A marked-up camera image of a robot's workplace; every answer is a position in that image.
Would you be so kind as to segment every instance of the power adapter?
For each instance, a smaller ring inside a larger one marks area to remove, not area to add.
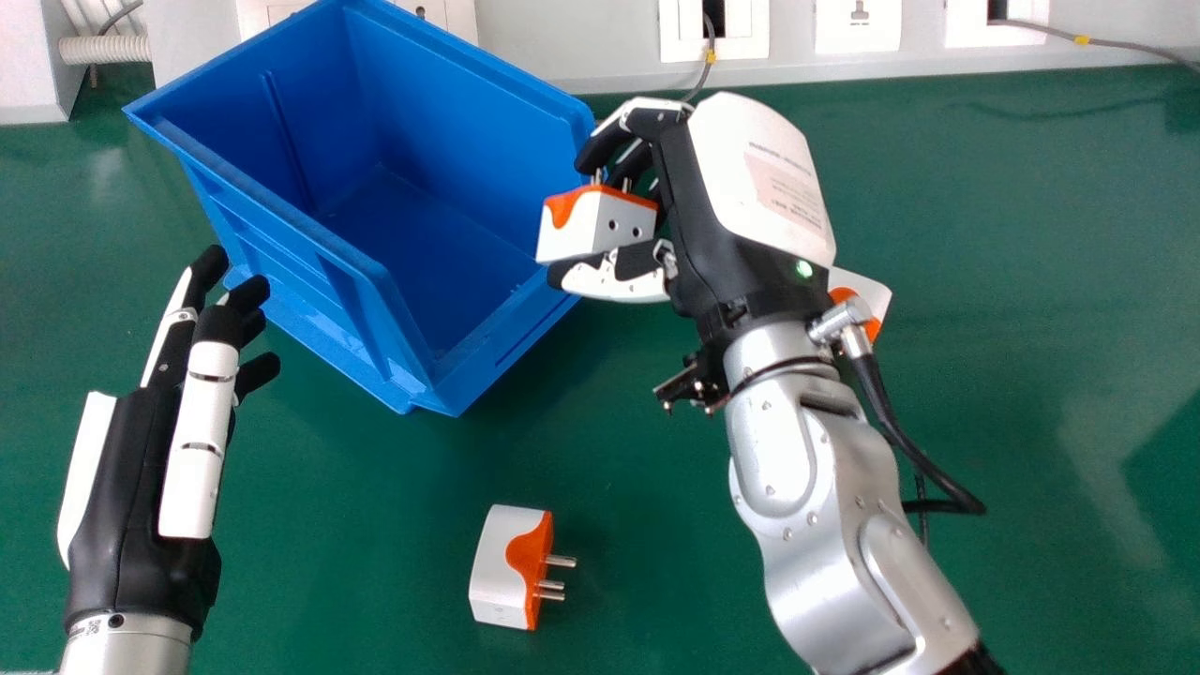
[[[535,631],[541,601],[566,599],[566,585],[546,579],[546,569],[571,568],[576,561],[551,554],[553,542],[548,510],[492,506],[470,569],[468,598],[475,621]]]

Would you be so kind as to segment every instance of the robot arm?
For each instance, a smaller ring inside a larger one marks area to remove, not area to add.
[[[599,184],[626,143],[634,145],[604,186],[611,199],[576,220],[578,232],[544,227],[539,251],[568,237],[574,246],[539,259],[564,289],[626,299],[594,291],[614,287],[623,256],[644,243],[601,234],[618,220],[610,217],[614,204],[630,201],[624,195],[649,153],[656,207],[671,228],[659,297],[695,322],[701,341],[655,395],[667,411],[679,400],[708,414],[724,408],[733,506],[758,542],[768,605],[785,639],[822,675],[1000,673],[904,516],[888,442],[833,368],[835,354],[850,360],[881,424],[950,497],[918,507],[983,512],[895,425],[871,354],[890,292],[833,267],[836,246],[804,136],[730,92],[695,110],[635,98],[601,123],[576,168]],[[613,263],[612,275],[592,264],[598,256]],[[580,265],[595,270],[589,292],[562,273],[588,271]]]
[[[204,307],[227,267],[212,246],[184,271],[136,390],[88,396],[58,527],[64,675],[186,673],[216,601],[210,533],[233,408],[280,370],[272,353],[238,366],[265,328],[265,279]]]

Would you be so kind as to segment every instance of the green tabletop surface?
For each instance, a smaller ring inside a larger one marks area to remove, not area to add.
[[[0,669],[56,665],[84,396],[137,384],[215,240],[119,109],[150,86],[106,67],[70,124],[0,129]],[[931,545],[997,659],[1198,671],[1200,79],[744,91],[806,133],[839,264],[895,292],[877,348],[901,422],[991,509],[935,515]],[[730,503],[722,422],[650,394],[697,346],[667,306],[582,301],[460,419],[397,416],[276,328],[262,342],[283,374],[239,413],[194,674],[806,671]],[[553,510],[580,560],[535,633],[472,620],[492,503]]]

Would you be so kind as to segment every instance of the white adapter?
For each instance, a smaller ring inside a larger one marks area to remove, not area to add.
[[[553,542],[548,510],[492,506],[470,569],[468,598],[475,621],[534,631],[541,601],[566,599],[565,584],[546,579],[546,568],[575,567],[575,558],[552,555]]]

